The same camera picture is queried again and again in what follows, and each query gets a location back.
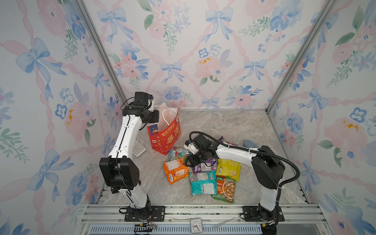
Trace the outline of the red paper gift bag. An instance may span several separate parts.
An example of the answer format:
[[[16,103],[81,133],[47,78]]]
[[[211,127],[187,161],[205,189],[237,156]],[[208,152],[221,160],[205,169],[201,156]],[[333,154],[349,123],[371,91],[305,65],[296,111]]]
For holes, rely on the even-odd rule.
[[[178,108],[170,108],[163,103],[157,110],[159,122],[147,127],[148,135],[152,149],[167,155],[181,135]]]

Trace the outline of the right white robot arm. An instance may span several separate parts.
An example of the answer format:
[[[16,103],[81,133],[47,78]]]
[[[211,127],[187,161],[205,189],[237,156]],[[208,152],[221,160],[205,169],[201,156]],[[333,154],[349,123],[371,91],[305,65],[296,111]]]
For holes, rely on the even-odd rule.
[[[257,215],[261,221],[278,222],[280,219],[279,201],[281,198],[282,182],[286,167],[281,157],[274,155],[270,148],[244,148],[226,143],[210,144],[208,147],[198,147],[187,144],[184,148],[191,152],[187,157],[186,166],[195,167],[207,159],[223,159],[239,162],[252,167],[258,182],[261,184],[261,199]]]

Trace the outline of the Fox's mint blossom candy bag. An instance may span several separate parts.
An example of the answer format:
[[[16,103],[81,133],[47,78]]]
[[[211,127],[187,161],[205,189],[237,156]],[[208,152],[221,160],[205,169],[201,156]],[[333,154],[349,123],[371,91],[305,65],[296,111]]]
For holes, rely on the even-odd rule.
[[[191,155],[191,152],[180,147],[173,147],[168,153],[168,161],[173,161],[176,159],[182,159],[185,163],[187,161],[187,157]]]

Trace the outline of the orange snack packet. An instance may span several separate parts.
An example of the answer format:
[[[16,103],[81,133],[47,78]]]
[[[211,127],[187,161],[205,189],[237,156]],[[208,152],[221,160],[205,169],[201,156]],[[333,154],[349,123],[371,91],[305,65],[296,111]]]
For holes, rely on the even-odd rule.
[[[182,158],[164,162],[164,172],[170,185],[186,178],[189,175],[189,168],[185,166]]]

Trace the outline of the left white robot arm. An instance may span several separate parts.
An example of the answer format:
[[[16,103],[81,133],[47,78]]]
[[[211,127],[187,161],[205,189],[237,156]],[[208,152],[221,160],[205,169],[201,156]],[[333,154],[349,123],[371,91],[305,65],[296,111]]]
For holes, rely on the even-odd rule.
[[[158,110],[127,109],[113,149],[99,162],[106,186],[127,196],[134,209],[143,209],[148,203],[148,196],[140,186],[140,170],[133,162],[136,137],[142,125],[158,123],[159,115]]]

